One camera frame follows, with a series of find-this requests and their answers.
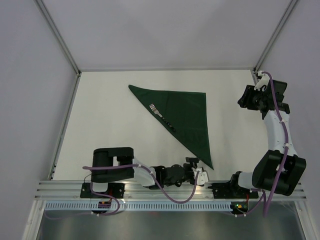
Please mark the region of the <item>dark green cloth napkin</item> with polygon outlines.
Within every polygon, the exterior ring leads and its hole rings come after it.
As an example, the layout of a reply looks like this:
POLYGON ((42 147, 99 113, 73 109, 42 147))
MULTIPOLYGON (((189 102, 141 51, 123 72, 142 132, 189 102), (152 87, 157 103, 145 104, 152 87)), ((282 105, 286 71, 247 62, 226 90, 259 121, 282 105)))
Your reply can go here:
POLYGON ((204 92, 145 89, 128 85, 137 100, 186 149, 212 170, 207 99, 204 92), (165 119, 175 128, 173 132, 149 105, 154 104, 165 119))

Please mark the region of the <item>fork with black handle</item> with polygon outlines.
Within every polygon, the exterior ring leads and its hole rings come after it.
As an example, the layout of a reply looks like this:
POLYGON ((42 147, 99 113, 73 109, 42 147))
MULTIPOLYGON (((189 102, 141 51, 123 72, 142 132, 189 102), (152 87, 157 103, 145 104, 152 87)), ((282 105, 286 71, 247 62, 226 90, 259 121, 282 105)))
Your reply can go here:
POLYGON ((162 119, 162 121, 173 131, 175 132, 176 129, 167 121, 167 119, 159 112, 159 110, 155 107, 155 105, 153 103, 151 103, 149 105, 150 109, 152 110, 152 112, 157 115, 158 117, 160 117, 162 119))

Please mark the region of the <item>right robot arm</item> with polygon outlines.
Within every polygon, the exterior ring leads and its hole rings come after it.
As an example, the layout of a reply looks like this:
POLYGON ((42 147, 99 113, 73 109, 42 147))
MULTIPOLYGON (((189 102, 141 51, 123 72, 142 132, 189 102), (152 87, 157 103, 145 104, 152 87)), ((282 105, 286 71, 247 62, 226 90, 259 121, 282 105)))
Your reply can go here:
POLYGON ((306 169, 306 160, 298 156, 291 139, 290 107, 283 102, 286 88, 287 83, 282 81, 260 80, 256 85, 247 85, 237 102, 241 108, 260 111, 268 150, 253 172, 238 171, 232 175, 228 192, 235 198, 251 189, 290 196, 306 169))

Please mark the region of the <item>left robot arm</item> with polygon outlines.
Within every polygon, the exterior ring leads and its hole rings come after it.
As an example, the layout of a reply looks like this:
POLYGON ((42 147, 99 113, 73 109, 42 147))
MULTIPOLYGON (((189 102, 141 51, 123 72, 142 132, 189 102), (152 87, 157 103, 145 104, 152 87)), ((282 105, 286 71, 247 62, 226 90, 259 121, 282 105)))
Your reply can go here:
POLYGON ((98 148, 93 151, 91 171, 91 191, 98 198, 109 193, 109 183, 133 179, 150 190, 195 183, 199 159, 187 157, 183 165, 174 164, 147 166, 137 160, 131 147, 98 148))

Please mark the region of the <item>aluminium front rail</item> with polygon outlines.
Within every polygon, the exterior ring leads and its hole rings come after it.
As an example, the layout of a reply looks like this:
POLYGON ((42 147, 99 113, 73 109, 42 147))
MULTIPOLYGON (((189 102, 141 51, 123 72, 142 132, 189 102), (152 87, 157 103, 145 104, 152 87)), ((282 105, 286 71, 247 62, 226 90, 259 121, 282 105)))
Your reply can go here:
MULTIPOLYGON (((207 183, 205 186, 198 186, 192 198, 193 201, 206 201, 214 198, 213 191, 209 186, 213 182, 207 183)), ((82 188, 82 181, 71 180, 46 180, 40 181, 36 187, 34 194, 35 200, 79 200, 82 188)), ((150 190, 141 186, 134 181, 124 181, 124 189, 121 191, 126 200, 133 201, 166 201, 167 198, 161 190, 150 190)), ((184 183, 181 187, 170 186, 165 188, 164 191, 173 199, 177 201, 186 200, 192 193, 193 186, 184 183)), ((299 183, 292 195, 284 196, 274 194, 272 197, 276 202, 289 202, 289 201, 306 201, 307 197, 303 186, 299 183)))

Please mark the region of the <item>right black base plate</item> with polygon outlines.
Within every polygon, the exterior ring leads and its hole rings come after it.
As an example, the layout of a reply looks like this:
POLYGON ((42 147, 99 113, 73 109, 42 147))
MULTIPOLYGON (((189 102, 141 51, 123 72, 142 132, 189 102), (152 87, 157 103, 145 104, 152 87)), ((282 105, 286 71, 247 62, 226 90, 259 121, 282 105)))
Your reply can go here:
POLYGON ((213 183, 208 187, 212 190, 214 199, 258 199, 257 192, 250 192, 249 189, 232 185, 230 182, 213 183))

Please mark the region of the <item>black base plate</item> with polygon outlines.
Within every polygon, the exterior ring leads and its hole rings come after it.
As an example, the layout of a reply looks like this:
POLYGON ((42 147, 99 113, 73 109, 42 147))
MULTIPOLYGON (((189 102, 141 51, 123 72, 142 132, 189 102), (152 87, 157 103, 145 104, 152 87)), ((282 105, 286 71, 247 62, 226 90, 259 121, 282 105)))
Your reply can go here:
POLYGON ((212 190, 214 199, 258 199, 257 192, 250 192, 249 189, 232 185, 230 182, 213 183, 208 187, 212 190))
POLYGON ((125 193, 125 184, 124 183, 108 183, 107 190, 105 192, 99 192, 97 195, 91 191, 91 184, 89 182, 85 182, 81 186, 80 198, 82 199, 109 199, 108 196, 115 197, 116 199, 122 199, 125 193))

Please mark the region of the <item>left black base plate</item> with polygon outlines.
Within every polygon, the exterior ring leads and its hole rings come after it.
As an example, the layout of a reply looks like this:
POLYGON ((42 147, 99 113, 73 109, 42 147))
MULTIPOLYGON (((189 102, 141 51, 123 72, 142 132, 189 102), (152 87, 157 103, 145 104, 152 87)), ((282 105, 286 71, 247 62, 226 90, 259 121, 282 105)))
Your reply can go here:
POLYGON ((89 182, 85 182, 81 186, 80 198, 82 199, 109 199, 108 196, 115 197, 116 199, 122 199, 125 193, 125 184, 124 183, 108 183, 107 190, 105 192, 99 192, 97 195, 91 191, 91 184, 89 182))

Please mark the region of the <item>right aluminium frame post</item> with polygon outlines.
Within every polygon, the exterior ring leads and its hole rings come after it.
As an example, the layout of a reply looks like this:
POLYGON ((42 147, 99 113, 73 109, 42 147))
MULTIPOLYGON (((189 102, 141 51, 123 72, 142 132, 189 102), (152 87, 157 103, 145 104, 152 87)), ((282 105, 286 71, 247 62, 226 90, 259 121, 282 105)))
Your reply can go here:
POLYGON ((264 62, 266 61, 269 53, 272 51, 274 45, 276 44, 276 41, 278 40, 280 34, 282 33, 283 29, 285 28, 287 22, 289 21, 292 13, 296 9, 297 5, 300 3, 300 0, 290 0, 287 7, 285 8, 279 22, 277 23, 274 31, 271 34, 271 37, 269 38, 265 48, 263 49, 260 57, 258 58, 256 64, 253 67, 253 72, 258 72, 264 62))

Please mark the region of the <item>aluminium frame post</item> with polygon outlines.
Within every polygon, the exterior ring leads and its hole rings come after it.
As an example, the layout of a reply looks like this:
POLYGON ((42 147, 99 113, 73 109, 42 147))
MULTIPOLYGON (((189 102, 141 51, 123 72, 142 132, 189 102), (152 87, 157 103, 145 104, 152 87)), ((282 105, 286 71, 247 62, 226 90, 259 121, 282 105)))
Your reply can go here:
POLYGON ((34 0, 35 5, 39 9, 40 13, 42 14, 46 24, 48 25, 50 31, 52 32, 55 40, 57 41, 62 53, 64 54, 67 62, 75 72, 77 76, 81 74, 81 70, 79 69, 78 65, 76 64, 75 59, 73 58, 63 36, 61 35, 53 17, 51 16, 45 2, 43 0, 34 0))
POLYGON ((271 37, 269 38, 265 48, 263 49, 260 57, 258 58, 256 64, 253 67, 253 72, 258 72, 264 62, 266 61, 269 53, 272 51, 274 45, 276 44, 276 41, 278 40, 280 34, 282 33, 283 29, 285 28, 287 22, 289 21, 292 13, 296 9, 297 5, 300 3, 300 0, 290 0, 287 7, 285 8, 279 22, 277 23, 274 31, 271 34, 271 37))

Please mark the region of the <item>left aluminium frame post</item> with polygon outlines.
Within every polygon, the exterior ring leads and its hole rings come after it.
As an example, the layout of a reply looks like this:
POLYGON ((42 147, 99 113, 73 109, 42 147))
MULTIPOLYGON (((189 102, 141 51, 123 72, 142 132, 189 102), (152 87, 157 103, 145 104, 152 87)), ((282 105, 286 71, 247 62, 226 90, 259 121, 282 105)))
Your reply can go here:
POLYGON ((42 14, 46 24, 48 25, 50 31, 52 32, 55 40, 57 41, 62 53, 64 54, 67 62, 75 72, 77 76, 81 74, 81 70, 79 69, 78 65, 76 64, 75 59, 73 58, 63 36, 61 35, 53 17, 51 16, 45 2, 43 0, 34 0, 35 5, 39 9, 40 13, 42 14))

